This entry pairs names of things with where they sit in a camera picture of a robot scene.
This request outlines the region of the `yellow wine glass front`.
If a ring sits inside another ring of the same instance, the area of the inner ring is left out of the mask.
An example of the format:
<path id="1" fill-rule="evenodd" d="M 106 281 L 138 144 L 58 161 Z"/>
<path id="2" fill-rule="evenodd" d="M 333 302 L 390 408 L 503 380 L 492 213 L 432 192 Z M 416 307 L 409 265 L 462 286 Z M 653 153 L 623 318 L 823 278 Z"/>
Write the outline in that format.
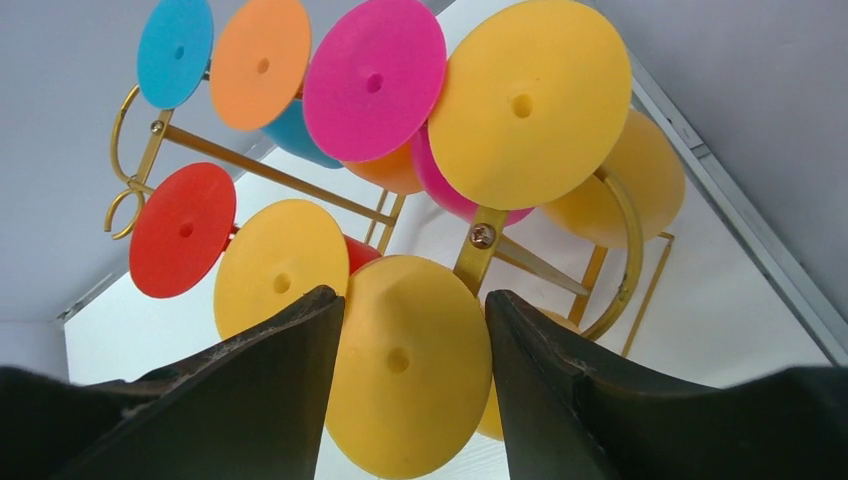
<path id="1" fill-rule="evenodd" d="M 438 470 L 475 433 L 503 440 L 484 307 L 450 269 L 391 255 L 353 274 L 325 425 L 388 479 Z"/>

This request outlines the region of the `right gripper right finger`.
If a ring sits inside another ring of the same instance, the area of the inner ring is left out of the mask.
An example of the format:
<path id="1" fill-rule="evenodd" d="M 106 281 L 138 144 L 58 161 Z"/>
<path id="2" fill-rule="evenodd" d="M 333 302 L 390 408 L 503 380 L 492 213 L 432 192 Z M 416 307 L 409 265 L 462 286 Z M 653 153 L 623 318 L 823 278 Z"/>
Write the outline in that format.
<path id="1" fill-rule="evenodd" d="M 509 290 L 485 300 L 514 479 L 843 479 L 847 371 L 792 367 L 729 388 L 637 364 Z"/>

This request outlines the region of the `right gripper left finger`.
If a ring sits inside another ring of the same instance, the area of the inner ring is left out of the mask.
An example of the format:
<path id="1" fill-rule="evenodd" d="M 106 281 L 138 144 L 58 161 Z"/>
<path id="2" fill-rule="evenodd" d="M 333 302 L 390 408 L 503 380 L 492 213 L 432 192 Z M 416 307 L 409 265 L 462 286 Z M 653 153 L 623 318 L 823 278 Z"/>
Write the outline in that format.
<path id="1" fill-rule="evenodd" d="M 345 302 L 319 286 L 133 381 L 1 370 L 5 479 L 311 479 Z"/>

